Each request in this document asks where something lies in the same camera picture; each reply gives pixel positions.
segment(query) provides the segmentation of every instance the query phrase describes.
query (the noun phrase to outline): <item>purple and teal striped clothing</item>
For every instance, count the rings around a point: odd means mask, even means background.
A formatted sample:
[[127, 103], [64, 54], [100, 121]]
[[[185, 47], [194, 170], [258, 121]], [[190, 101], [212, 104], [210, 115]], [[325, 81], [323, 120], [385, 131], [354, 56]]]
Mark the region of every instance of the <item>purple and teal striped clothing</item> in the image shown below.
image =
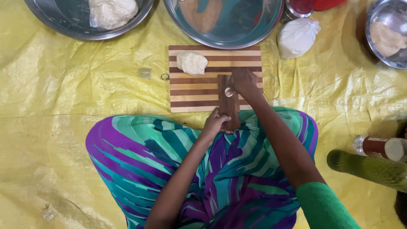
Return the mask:
[[[274, 107], [313, 159], [318, 130], [307, 114]], [[219, 133], [199, 165], [176, 228], [292, 228], [300, 205], [253, 111], [241, 128]], [[96, 170], [123, 210], [129, 229], [143, 228], [160, 190], [200, 134], [166, 117], [120, 115], [86, 138]]]

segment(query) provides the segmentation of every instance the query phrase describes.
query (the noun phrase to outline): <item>person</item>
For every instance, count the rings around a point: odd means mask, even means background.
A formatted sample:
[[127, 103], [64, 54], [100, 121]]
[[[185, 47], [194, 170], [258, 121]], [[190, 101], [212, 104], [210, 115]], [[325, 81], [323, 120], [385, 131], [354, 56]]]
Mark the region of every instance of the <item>person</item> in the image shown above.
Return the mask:
[[129, 229], [292, 228], [299, 207], [310, 228], [359, 228], [315, 167], [315, 121], [270, 107], [256, 83], [233, 70], [229, 92], [253, 108], [235, 131], [218, 109], [202, 131], [152, 115], [90, 130], [86, 148]]

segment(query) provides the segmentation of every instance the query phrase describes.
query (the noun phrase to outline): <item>wrinkled plastic sheet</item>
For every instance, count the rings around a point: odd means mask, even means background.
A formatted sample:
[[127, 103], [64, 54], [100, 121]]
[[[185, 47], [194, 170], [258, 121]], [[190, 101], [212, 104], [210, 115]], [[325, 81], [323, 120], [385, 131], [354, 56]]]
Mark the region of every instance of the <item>wrinkled plastic sheet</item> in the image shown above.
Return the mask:
[[[371, 58], [367, 6], [349, 0], [315, 12], [321, 31], [304, 56], [281, 59], [276, 30], [262, 49], [265, 96], [310, 114], [319, 128], [315, 162], [362, 228], [403, 228], [396, 191], [329, 169], [327, 153], [352, 151], [360, 133], [392, 137], [406, 117], [407, 72]], [[44, 26], [23, 0], [0, 0], [0, 228], [125, 228], [120, 208], [85, 149], [106, 116], [151, 114], [192, 128], [207, 112], [170, 113], [168, 45], [194, 45], [162, 1], [126, 34], [85, 42]], [[151, 79], [139, 78], [151, 68]], [[302, 211], [295, 228], [308, 228]]]

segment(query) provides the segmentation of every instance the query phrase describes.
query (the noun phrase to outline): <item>key ring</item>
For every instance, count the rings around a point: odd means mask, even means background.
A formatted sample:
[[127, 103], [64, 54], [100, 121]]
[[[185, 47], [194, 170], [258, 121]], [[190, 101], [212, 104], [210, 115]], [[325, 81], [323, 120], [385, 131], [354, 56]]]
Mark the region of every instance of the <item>key ring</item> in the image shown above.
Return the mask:
[[168, 75], [167, 73], [164, 73], [161, 75], [161, 79], [162, 80], [169, 80], [170, 79], [170, 75]]

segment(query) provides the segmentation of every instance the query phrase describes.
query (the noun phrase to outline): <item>green sleeve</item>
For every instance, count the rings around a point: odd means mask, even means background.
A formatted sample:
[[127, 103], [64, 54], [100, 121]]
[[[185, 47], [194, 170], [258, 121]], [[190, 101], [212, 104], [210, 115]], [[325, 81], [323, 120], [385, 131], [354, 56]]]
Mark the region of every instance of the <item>green sleeve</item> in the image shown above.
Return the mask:
[[336, 194], [326, 184], [305, 183], [297, 188], [296, 194], [311, 229], [360, 228]]

